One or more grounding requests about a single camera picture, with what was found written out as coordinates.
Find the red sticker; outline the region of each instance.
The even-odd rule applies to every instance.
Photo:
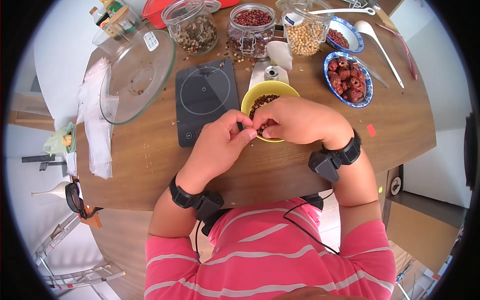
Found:
[[[370,136],[376,135],[375,129],[373,129],[373,125],[368,125],[367,126],[368,133],[370,133]]]

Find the blue and white bowl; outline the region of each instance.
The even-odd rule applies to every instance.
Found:
[[[328,63],[331,60],[337,59],[339,57],[343,56],[347,60],[353,60],[355,62],[359,62],[357,59],[353,58],[350,54],[341,52],[341,51],[336,51],[329,53],[324,60],[324,74],[325,74],[325,79],[327,80],[327,84],[332,90],[332,93],[335,94],[335,96],[340,99],[343,103],[347,104],[348,106],[351,106],[353,108],[364,108],[365,106],[369,105],[370,102],[372,101],[373,97],[373,84],[372,84],[372,79],[370,77],[370,74],[368,74],[367,69],[365,69],[361,64],[359,65],[359,70],[362,71],[362,73],[365,75],[365,85],[366,85],[366,91],[365,91],[365,97],[363,97],[362,101],[352,103],[350,101],[345,100],[340,96],[332,87],[332,84],[330,83],[330,80],[328,80]]]
[[[348,41],[348,45],[350,46],[348,49],[345,49],[327,36],[327,44],[333,48],[351,53],[359,53],[363,51],[363,38],[361,38],[360,33],[355,29],[355,27],[353,27],[352,24],[342,18],[333,17],[333,20],[330,21],[330,29],[336,30],[343,34]]]

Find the metal tongs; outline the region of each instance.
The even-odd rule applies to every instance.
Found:
[[[361,64],[363,65],[368,73],[372,74],[373,77],[375,77],[378,81],[380,81],[381,83],[383,83],[383,85],[385,85],[387,88],[389,88],[390,86],[388,85],[387,82],[385,82],[385,80],[377,73],[375,72],[374,69],[372,69],[371,66],[367,65],[364,61],[362,61],[361,59],[359,59],[358,57],[352,55],[352,57],[356,58],[356,60],[358,60],[359,62],[354,62],[354,64]]]

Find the pink striped shirt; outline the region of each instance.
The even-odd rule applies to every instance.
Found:
[[[230,210],[212,228],[214,250],[203,264],[188,238],[151,237],[145,247],[145,299],[271,299],[304,286],[390,299],[396,266],[383,223],[370,221],[352,230],[336,255],[283,218],[303,202],[295,198]],[[320,240],[320,214],[303,205],[288,217]]]

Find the wooden table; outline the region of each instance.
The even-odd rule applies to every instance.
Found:
[[[260,2],[276,9],[274,0]],[[330,2],[334,8],[346,6],[341,1]],[[228,8],[214,13],[220,32],[217,46],[206,55],[189,57],[188,60],[183,60],[187,55],[177,49],[174,70],[166,90],[143,115],[125,125],[115,126],[111,141],[112,178],[104,180],[90,172],[84,127],[83,124],[77,127],[77,170],[87,204],[106,208],[153,210],[157,199],[191,152],[190,148],[179,147],[177,127],[172,125],[177,120],[175,73],[194,64],[221,58],[227,52],[225,28],[230,11],[231,8]],[[276,13],[279,18],[280,11],[276,9]],[[322,44],[323,51],[313,57],[294,59],[293,70],[289,73],[290,85],[302,97],[330,106],[348,119],[362,137],[363,147],[376,174],[435,147],[433,116],[425,86],[420,75],[417,81],[412,79],[405,53],[393,34],[375,25],[381,22],[377,15],[338,15],[351,24],[358,20],[372,24],[402,78],[405,89],[399,86],[378,46],[365,35],[365,49],[358,57],[390,84],[387,89],[373,79],[373,100],[367,107],[351,108],[339,101],[328,88],[322,65],[325,56],[334,50],[326,43]],[[94,51],[89,65],[102,55],[103,51]],[[248,60],[234,66],[239,103],[250,82],[251,71],[246,71],[247,67],[252,68]],[[376,130],[373,137],[367,131],[369,124]],[[222,194],[225,207],[279,201],[330,188],[330,183],[307,167],[310,153],[320,149],[319,142],[296,145],[288,142],[266,143],[254,139],[251,144],[253,146],[247,146],[243,150],[228,172],[214,179],[207,187]]]

